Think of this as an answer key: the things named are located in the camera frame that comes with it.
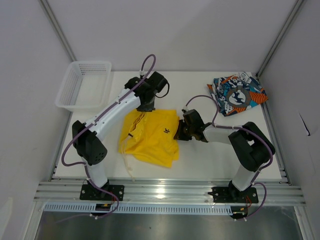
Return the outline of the yellow shorts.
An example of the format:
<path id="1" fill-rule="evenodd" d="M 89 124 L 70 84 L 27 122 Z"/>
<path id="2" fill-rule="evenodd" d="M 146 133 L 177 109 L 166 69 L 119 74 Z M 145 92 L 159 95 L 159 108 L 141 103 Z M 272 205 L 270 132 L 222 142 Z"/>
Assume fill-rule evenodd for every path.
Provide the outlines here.
<path id="1" fill-rule="evenodd" d="M 179 126 L 175 109 L 142 112 L 134 109 L 123 122 L 118 152 L 121 153 L 128 175 L 134 182 L 128 155 L 148 164 L 171 168 L 179 159 L 179 144 L 174 136 Z"/>

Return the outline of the colourful patterned shorts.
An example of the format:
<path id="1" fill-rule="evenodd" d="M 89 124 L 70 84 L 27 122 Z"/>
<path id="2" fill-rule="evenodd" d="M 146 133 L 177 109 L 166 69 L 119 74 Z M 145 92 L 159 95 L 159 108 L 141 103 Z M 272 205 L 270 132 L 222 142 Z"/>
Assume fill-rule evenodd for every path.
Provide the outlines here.
<path id="1" fill-rule="evenodd" d="M 225 117 L 244 112 L 268 100 L 264 88 L 247 72 L 214 78 L 207 87 Z"/>

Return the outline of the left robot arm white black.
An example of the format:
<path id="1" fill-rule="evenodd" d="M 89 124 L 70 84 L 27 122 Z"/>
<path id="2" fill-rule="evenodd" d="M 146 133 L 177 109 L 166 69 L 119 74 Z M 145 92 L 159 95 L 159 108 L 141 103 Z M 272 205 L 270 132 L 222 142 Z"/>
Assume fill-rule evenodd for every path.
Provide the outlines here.
<path id="1" fill-rule="evenodd" d="M 85 122 L 77 120 L 73 123 L 72 136 L 77 137 L 73 147 L 85 163 L 89 178 L 94 183 L 90 192 L 97 200 L 105 199 L 109 193 L 106 186 L 109 180 L 102 166 L 108 153 L 103 140 L 114 125 L 132 110 L 153 111 L 156 94 L 168 85 L 168 80 L 156 71 L 150 77 L 133 77 L 99 114 Z"/>

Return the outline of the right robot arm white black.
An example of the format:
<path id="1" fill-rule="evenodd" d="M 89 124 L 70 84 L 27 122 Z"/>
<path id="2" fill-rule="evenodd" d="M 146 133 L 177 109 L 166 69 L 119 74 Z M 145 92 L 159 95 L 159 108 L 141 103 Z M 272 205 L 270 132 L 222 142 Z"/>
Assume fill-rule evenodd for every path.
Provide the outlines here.
<path id="1" fill-rule="evenodd" d="M 190 141 L 193 138 L 204 143 L 222 143 L 232 146 L 240 166 L 229 182 L 227 196 L 234 202 L 246 197 L 260 172 L 271 165 L 276 152 L 273 144 L 254 122 L 241 126 L 223 126 L 204 123 L 195 110 L 183 110 L 175 140 Z"/>

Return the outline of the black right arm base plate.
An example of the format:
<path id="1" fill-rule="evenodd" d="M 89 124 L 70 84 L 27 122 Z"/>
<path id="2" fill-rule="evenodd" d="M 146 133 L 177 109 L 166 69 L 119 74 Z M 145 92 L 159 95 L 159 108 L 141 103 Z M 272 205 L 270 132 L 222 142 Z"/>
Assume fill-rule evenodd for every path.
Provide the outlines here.
<path id="1" fill-rule="evenodd" d="M 244 191 L 239 191 L 236 188 L 227 186 L 215 186 L 207 193 L 212 196 L 214 203 L 236 203 L 245 204 L 249 198 L 251 203 L 257 204 L 259 202 L 257 189 L 249 187 Z"/>

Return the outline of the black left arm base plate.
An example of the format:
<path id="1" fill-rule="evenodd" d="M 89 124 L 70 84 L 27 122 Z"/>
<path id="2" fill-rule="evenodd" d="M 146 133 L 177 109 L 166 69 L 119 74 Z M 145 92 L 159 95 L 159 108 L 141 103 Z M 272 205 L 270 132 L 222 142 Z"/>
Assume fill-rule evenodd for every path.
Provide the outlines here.
<path id="1" fill-rule="evenodd" d="M 106 191 L 115 195 L 119 201 L 123 201 L 125 186 L 124 185 L 114 185 L 110 184 L 106 187 L 103 187 Z M 107 194 L 103 191 L 100 191 L 93 187 L 90 183 L 83 184 L 81 187 L 79 199 L 83 201 L 115 201 L 115 197 Z"/>

